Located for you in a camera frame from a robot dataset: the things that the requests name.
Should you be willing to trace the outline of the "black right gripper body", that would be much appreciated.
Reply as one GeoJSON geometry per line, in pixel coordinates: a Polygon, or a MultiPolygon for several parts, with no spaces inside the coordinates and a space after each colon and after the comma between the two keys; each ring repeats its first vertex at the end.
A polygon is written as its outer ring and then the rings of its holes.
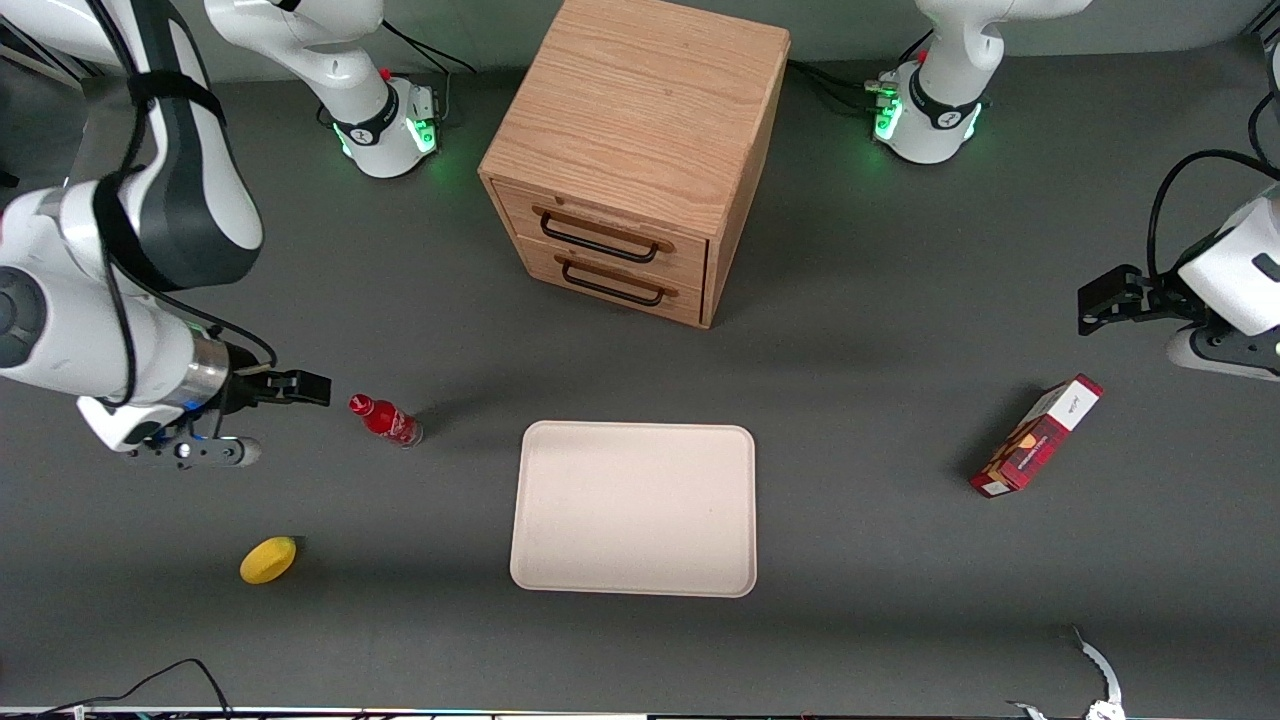
{"type": "Polygon", "coordinates": [[[259,365],[257,359],[237,345],[228,345],[229,374],[224,384],[224,414],[234,414],[247,407],[269,404],[284,404],[284,388],[288,372],[266,369],[252,374],[242,374],[259,365]]]}

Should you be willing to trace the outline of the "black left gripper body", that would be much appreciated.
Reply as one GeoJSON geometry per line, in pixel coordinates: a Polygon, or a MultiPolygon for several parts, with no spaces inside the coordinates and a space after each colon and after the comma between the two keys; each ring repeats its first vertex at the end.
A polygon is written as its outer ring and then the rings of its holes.
{"type": "Polygon", "coordinates": [[[1133,265],[1116,268],[1120,295],[1114,304],[1112,322],[1155,322],[1181,319],[1204,324],[1204,302],[1175,272],[1147,277],[1133,265]]]}

